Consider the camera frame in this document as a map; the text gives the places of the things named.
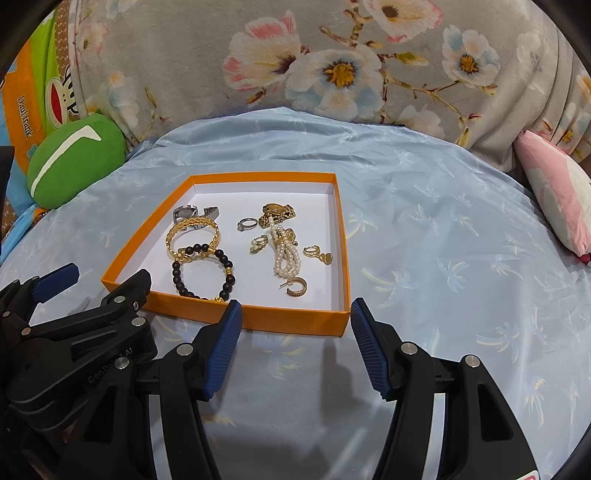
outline light blue bedsheet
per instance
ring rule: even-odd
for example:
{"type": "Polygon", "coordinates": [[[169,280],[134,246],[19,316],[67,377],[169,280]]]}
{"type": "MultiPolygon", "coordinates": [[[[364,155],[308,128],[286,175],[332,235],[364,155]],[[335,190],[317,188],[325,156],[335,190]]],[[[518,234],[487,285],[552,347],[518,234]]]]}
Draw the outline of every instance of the light blue bedsheet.
{"type": "MultiPolygon", "coordinates": [[[[107,266],[179,183],[247,170],[335,172],[352,298],[432,355],[478,355],[541,477],[558,470],[591,420],[589,269],[520,185],[444,141],[288,109],[196,121],[50,212],[2,266],[0,284],[74,262],[78,285],[39,306],[34,321],[95,307],[107,266]]],[[[160,356],[202,326],[146,317],[160,356]]],[[[425,479],[439,460],[442,400],[425,479]]],[[[394,405],[372,390],[348,328],[343,338],[242,332],[222,390],[201,408],[225,480],[361,480],[373,474],[394,405]]]]}

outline pink pillow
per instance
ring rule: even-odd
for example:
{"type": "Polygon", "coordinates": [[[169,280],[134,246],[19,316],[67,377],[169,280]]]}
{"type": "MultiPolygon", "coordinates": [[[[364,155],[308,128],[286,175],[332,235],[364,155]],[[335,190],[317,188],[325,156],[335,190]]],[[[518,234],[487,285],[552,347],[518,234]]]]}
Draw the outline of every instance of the pink pillow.
{"type": "Polygon", "coordinates": [[[566,153],[533,132],[513,143],[540,208],[566,248],[591,252],[591,183],[566,153]]]}

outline blue gripper pad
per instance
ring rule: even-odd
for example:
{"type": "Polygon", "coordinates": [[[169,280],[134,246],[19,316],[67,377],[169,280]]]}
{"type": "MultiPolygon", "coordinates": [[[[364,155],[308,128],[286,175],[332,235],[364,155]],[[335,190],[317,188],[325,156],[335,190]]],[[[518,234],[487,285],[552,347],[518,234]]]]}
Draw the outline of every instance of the blue gripper pad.
{"type": "Polygon", "coordinates": [[[64,265],[44,277],[37,280],[33,288],[33,300],[39,303],[45,303],[72,285],[78,283],[80,272],[73,263],[64,265]]]}
{"type": "Polygon", "coordinates": [[[374,390],[386,398],[392,390],[388,378],[388,357],[376,337],[377,322],[372,317],[363,299],[351,304],[351,327],[363,357],[374,390]]]}
{"type": "Polygon", "coordinates": [[[236,300],[231,300],[219,323],[206,326],[202,330],[211,327],[216,327],[219,333],[206,360],[203,392],[207,398],[213,397],[213,394],[222,387],[226,377],[242,329],[242,305],[236,300]]]}

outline gold hoop earring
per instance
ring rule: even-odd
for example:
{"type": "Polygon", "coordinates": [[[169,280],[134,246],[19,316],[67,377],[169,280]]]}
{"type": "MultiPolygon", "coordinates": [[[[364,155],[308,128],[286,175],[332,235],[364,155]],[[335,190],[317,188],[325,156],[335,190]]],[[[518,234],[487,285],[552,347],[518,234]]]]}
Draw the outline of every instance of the gold hoop earring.
{"type": "Polygon", "coordinates": [[[285,283],[279,285],[279,288],[283,288],[283,287],[286,287],[288,285],[293,285],[294,283],[299,283],[301,285],[301,290],[294,291],[294,290],[288,288],[285,291],[285,293],[287,293],[290,297],[301,297],[308,290],[308,284],[301,277],[294,277],[293,278],[293,281],[291,283],[286,281],[285,283]]]}
{"type": "Polygon", "coordinates": [[[330,265],[333,261],[333,254],[330,252],[327,254],[321,254],[318,245],[304,248],[304,255],[309,258],[318,258],[324,265],[330,265]]]}

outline flower print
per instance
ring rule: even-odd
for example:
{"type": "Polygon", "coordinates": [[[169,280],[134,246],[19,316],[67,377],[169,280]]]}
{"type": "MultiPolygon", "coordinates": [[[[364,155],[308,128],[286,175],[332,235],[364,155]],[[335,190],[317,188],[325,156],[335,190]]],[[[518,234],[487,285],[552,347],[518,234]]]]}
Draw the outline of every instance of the flower print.
{"type": "Polygon", "coordinates": [[[288,10],[279,20],[258,18],[245,29],[232,37],[222,64],[228,86],[244,92],[284,80],[301,51],[293,13],[288,10]]]}
{"type": "Polygon", "coordinates": [[[570,102],[564,109],[556,128],[557,135],[560,135],[560,140],[556,146],[566,153],[571,153],[587,130],[590,122],[591,113],[587,109],[577,108],[575,103],[570,102]]]}
{"type": "Polygon", "coordinates": [[[540,69],[540,48],[542,40],[537,31],[522,33],[517,37],[517,59],[519,60],[519,75],[523,80],[529,80],[534,72],[540,69]]]}
{"type": "Polygon", "coordinates": [[[109,32],[109,28],[103,22],[85,22],[80,27],[80,34],[77,45],[81,45],[82,57],[88,60],[91,57],[99,56],[103,50],[103,41],[109,32]]]}
{"type": "Polygon", "coordinates": [[[293,107],[337,120],[371,119],[384,105],[382,63],[371,48],[323,50],[290,67],[285,97],[293,107]]]}
{"type": "Polygon", "coordinates": [[[113,20],[117,16],[117,14],[127,12],[127,10],[129,10],[132,6],[135,5],[136,1],[138,0],[107,0],[106,17],[109,20],[113,20]]]}
{"type": "Polygon", "coordinates": [[[546,141],[550,141],[552,139],[552,133],[554,133],[554,129],[547,118],[542,118],[539,120],[531,129],[533,133],[539,135],[546,141]]]}
{"type": "Polygon", "coordinates": [[[436,113],[427,109],[427,105],[423,106],[417,112],[412,105],[406,107],[398,117],[398,123],[403,124],[410,130],[415,130],[436,138],[445,138],[443,128],[439,126],[441,119],[436,113]]]}
{"type": "Polygon", "coordinates": [[[581,73],[577,75],[576,81],[587,101],[591,103],[591,77],[589,77],[589,74],[582,70],[581,73]]]}
{"type": "Polygon", "coordinates": [[[443,70],[452,80],[474,88],[492,85],[501,64],[494,48],[476,30],[461,32],[450,25],[443,32],[443,70]]]}
{"type": "Polygon", "coordinates": [[[107,99],[110,106],[115,110],[128,127],[138,125],[139,106],[136,100],[135,91],[130,80],[125,78],[121,72],[115,72],[108,80],[107,99]]]}
{"type": "Polygon", "coordinates": [[[403,43],[441,24],[443,12],[428,0],[363,0],[393,43],[403,43]]]}
{"type": "Polygon", "coordinates": [[[541,72],[540,59],[547,53],[548,46],[542,42],[540,32],[532,31],[522,33],[517,37],[517,59],[519,60],[519,76],[528,82],[529,90],[536,90],[545,95],[545,90],[540,87],[533,77],[541,72]]]}

